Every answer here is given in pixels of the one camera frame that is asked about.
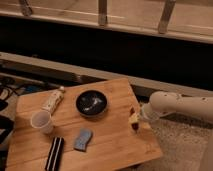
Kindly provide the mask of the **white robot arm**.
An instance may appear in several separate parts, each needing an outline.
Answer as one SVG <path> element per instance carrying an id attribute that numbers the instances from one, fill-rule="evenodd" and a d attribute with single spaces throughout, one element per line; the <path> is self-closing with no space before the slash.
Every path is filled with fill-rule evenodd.
<path id="1" fill-rule="evenodd" d="M 140 109 L 140 119 L 155 121 L 172 113 L 180 113 L 213 123 L 213 97 L 185 97 L 173 92 L 154 92 Z"/>

